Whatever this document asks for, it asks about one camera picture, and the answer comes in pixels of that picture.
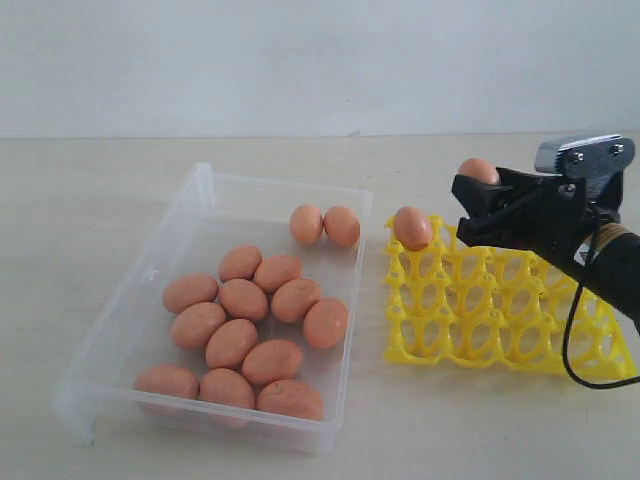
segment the black cable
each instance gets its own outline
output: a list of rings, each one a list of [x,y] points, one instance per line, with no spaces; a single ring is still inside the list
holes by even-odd
[[[617,380],[615,382],[609,383],[592,383],[588,380],[581,378],[571,367],[571,363],[569,362],[569,337],[571,336],[571,326],[573,325],[573,320],[576,316],[576,310],[578,309],[578,304],[580,303],[580,297],[582,296],[582,290],[584,289],[584,284],[587,281],[587,276],[589,271],[591,270],[591,265],[593,263],[593,257],[596,253],[596,245],[598,242],[598,236],[600,235],[600,228],[602,227],[602,219],[600,218],[600,212],[595,210],[596,216],[596,230],[591,235],[591,242],[589,243],[589,250],[587,252],[587,258],[584,262],[584,269],[582,271],[582,277],[580,278],[580,282],[578,282],[578,288],[576,289],[576,294],[573,297],[573,303],[571,304],[571,309],[569,310],[569,316],[567,317],[567,325],[564,329],[564,336],[562,337],[562,363],[564,364],[564,368],[569,374],[569,376],[575,380],[580,385],[583,385],[587,388],[591,388],[593,390],[609,390],[612,388],[625,387],[627,385],[633,385],[635,383],[640,382],[640,376],[626,378],[624,380]]]

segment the egg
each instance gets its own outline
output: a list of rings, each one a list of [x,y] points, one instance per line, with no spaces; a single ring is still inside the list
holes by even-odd
[[[242,376],[253,385],[293,378],[302,363],[300,348],[289,340],[274,339],[258,344],[242,362]]]
[[[277,380],[267,385],[256,401],[258,410],[321,421],[324,401],[319,391],[300,380]]]
[[[433,227],[427,215],[415,207],[402,207],[393,218],[393,234],[404,248],[417,252],[433,240]]]
[[[162,294],[162,304],[171,313],[200,302],[213,302],[218,295],[218,281],[208,273],[190,273],[173,280]]]
[[[315,243],[322,235],[322,211],[315,205],[299,206],[289,218],[289,230],[297,242]]]
[[[498,170],[490,162],[483,158],[469,158],[462,162],[458,169],[460,175],[472,177],[482,183],[489,185],[500,184]]]
[[[324,231],[329,240],[341,247],[351,247],[360,239],[360,221],[347,207],[331,207],[324,215]]]
[[[256,406],[253,387],[242,375],[227,368],[211,370],[202,377],[200,400],[240,408],[253,409]],[[247,420],[242,418],[222,415],[215,415],[214,418],[230,428],[242,428],[247,424]]]
[[[220,303],[229,315],[259,322],[267,316],[269,303],[260,287],[249,280],[234,278],[222,284]]]
[[[226,319],[227,314],[217,303],[196,303],[183,310],[173,321],[171,341],[180,348],[202,348]]]
[[[300,278],[302,262],[292,255],[274,255],[265,259],[253,278],[266,294],[272,294],[290,280]]]
[[[195,400],[200,384],[190,370],[174,365],[158,365],[142,372],[136,378],[133,388],[143,392],[158,393],[172,397]],[[152,413],[172,415],[176,408],[143,403],[141,406]]]
[[[251,280],[262,262],[262,252],[253,245],[240,245],[222,257],[218,267],[220,281],[226,282],[234,278]]]
[[[271,311],[284,323],[302,320],[322,298],[322,288],[310,278],[296,278],[282,285],[271,299]]]
[[[331,348],[347,333],[349,310],[337,298],[323,298],[304,317],[302,332],[314,348]]]
[[[209,368],[237,368],[258,343],[258,330],[253,322],[236,318],[222,325],[211,336],[205,359]]]

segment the plastic tray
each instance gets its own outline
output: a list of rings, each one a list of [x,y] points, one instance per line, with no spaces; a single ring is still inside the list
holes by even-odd
[[[371,202],[372,194],[364,190],[221,175],[209,164],[196,164],[157,233],[118,285],[63,373],[53,395],[62,425],[79,444],[92,443],[94,422],[98,415],[104,415],[297,450],[329,450],[342,426]],[[326,237],[311,247],[297,245],[289,233],[288,219],[303,203],[324,210],[332,205],[351,207],[362,226],[358,248],[340,249]],[[300,378],[324,397],[326,413],[321,422],[131,388],[140,372],[156,364],[183,365],[200,377],[206,373],[203,352],[183,351],[171,343],[173,315],[162,307],[162,291],[180,274],[216,274],[222,255],[240,243],[259,246],[265,256],[298,255],[303,261],[303,275],[318,281],[325,296],[340,298],[349,307],[351,318],[345,340],[329,351],[310,350],[301,328],[273,319],[260,328],[262,339],[288,338],[303,350]],[[140,402],[172,407],[175,413],[154,415],[140,408]],[[213,421],[214,415],[250,422],[243,429],[230,430]]]

